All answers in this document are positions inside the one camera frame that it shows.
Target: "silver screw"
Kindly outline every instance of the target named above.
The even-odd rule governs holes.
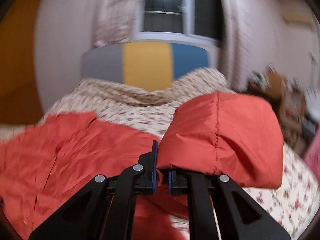
[[[98,183],[102,183],[106,178],[103,175],[97,175],[94,180]]]
[[[222,182],[228,182],[228,181],[230,180],[229,176],[226,175],[226,174],[220,175],[219,179],[220,179]]]
[[[133,166],[133,169],[135,171],[142,171],[143,170],[143,166],[141,164],[136,164]]]

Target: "dark window glass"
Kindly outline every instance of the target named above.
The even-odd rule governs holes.
[[[221,0],[195,0],[195,34],[222,39]]]
[[[146,0],[145,32],[182,33],[182,0]]]

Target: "white window frame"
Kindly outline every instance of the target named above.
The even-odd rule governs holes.
[[[136,21],[134,26],[134,34],[132,41],[141,40],[165,40],[165,41],[178,41],[183,43],[199,44],[199,45],[215,45],[219,46],[220,41],[194,34],[195,32],[195,0],[182,0],[182,27],[183,33],[170,33],[170,32],[144,32],[144,8],[145,0],[142,1],[137,8]]]

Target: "bed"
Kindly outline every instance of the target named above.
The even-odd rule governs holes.
[[[86,78],[71,94],[58,100],[40,124],[49,114],[95,111],[100,120],[130,126],[161,138],[177,107],[215,91],[234,93],[225,77],[213,68],[198,68],[173,81],[166,89],[153,92]],[[3,127],[0,136],[8,140],[22,131],[22,127]],[[292,239],[299,238],[320,207],[315,176],[287,145],[284,145],[281,187],[277,190],[245,188],[245,191],[289,232]],[[170,219],[172,226],[188,239],[188,221],[174,216]]]

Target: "window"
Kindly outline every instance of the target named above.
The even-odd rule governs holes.
[[[220,0],[145,0],[137,18],[137,40],[212,44],[222,38]]]

